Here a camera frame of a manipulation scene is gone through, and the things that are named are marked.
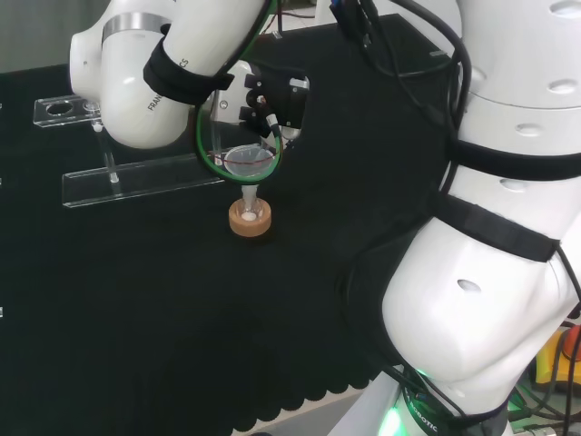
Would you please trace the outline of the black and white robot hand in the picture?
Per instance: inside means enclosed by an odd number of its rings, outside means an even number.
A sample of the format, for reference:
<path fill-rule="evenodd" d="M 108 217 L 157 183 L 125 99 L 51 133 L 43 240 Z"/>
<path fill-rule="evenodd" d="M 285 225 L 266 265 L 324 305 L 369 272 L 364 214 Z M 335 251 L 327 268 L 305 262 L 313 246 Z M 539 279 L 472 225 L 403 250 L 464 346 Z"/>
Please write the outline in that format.
<path fill-rule="evenodd" d="M 274 115 L 283 140 L 300 136 L 310 93 L 303 71 L 240 60 L 229 74 L 233 80 L 228 89 L 213 94 L 212 121 L 266 138 L 271 134 L 267 118 Z"/>

